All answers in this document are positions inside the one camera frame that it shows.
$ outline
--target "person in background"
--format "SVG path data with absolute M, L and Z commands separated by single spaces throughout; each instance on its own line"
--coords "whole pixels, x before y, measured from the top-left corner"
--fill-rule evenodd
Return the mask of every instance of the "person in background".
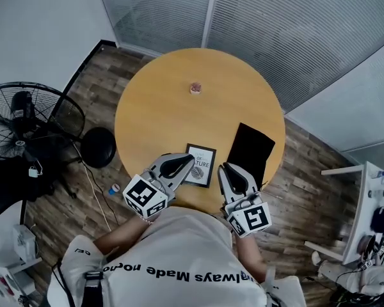
M 373 297 L 384 294 L 384 266 L 381 265 L 378 255 L 376 255 L 375 265 L 363 271 L 354 271 L 343 265 L 322 260 L 317 251 L 312 253 L 312 262 L 315 266 L 319 266 L 319 274 L 353 294 Z
M 181 207 L 148 220 L 134 216 L 95 241 L 80 235 L 53 272 L 48 302 L 53 307 L 266 306 L 259 283 L 267 267 L 255 238 L 234 236 L 237 258 L 223 223 Z M 89 271 L 102 271 L 102 279 L 86 280 Z M 83 299 L 87 289 L 102 291 L 102 297 L 93 291 Z

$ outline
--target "white desk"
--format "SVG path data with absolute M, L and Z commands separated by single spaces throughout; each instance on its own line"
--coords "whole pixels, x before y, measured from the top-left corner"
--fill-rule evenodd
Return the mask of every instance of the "white desk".
M 370 162 L 366 162 L 364 165 L 329 169 L 321 172 L 322 175 L 362 172 L 357 211 L 353 222 L 353 228 L 351 229 L 349 240 L 343 254 L 336 253 L 335 251 L 309 241 L 305 242 L 306 247 L 317 250 L 324 255 L 341 261 L 343 265 L 346 265 L 351 262 L 355 262 L 360 258 L 360 255 L 357 253 L 357 246 L 364 235 L 376 235 L 376 241 L 380 242 L 382 234 L 377 234 L 371 230 L 371 219 L 374 211 L 378 207 L 384 206 L 384 198 L 369 198 L 370 190 L 384 190 L 384 185 L 381 184 L 381 178 L 370 177 L 370 175 L 376 173 L 377 171 L 382 171 L 382 169 L 371 164 Z

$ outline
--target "picture frame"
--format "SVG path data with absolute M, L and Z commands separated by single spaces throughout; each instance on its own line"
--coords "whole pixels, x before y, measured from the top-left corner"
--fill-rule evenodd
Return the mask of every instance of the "picture frame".
M 211 184 L 216 149 L 188 143 L 186 145 L 186 153 L 195 157 L 195 165 L 186 177 L 184 183 L 208 188 Z

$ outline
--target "black sheet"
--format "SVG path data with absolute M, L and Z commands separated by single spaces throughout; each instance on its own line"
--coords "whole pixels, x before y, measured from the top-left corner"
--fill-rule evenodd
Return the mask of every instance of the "black sheet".
M 262 132 L 240 123 L 227 162 L 252 174 L 260 190 L 266 161 L 274 146 L 275 142 Z

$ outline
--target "black frame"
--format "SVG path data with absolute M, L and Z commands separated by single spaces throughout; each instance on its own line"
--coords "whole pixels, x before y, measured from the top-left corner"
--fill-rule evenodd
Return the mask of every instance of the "black frame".
M 211 159 L 211 166 L 209 167 L 209 174 L 208 174 L 208 177 L 207 177 L 208 178 L 208 182 L 206 183 L 206 185 L 205 184 L 199 184 L 199 183 L 190 182 L 190 181 L 187 181 L 187 180 L 185 180 L 184 183 L 187 183 L 187 184 L 190 184 L 190 185 L 195 185 L 197 187 L 206 187 L 206 188 L 208 188 L 211 185 L 212 170 L 213 170 L 213 165 L 215 163 L 216 149 L 207 148 L 206 146 L 192 145 L 191 143 L 188 143 L 186 145 L 186 153 L 187 154 L 189 153 L 189 148 L 197 148 L 197 149 L 201 149 L 201 150 L 210 151 L 210 152 L 212 152 L 212 159 Z

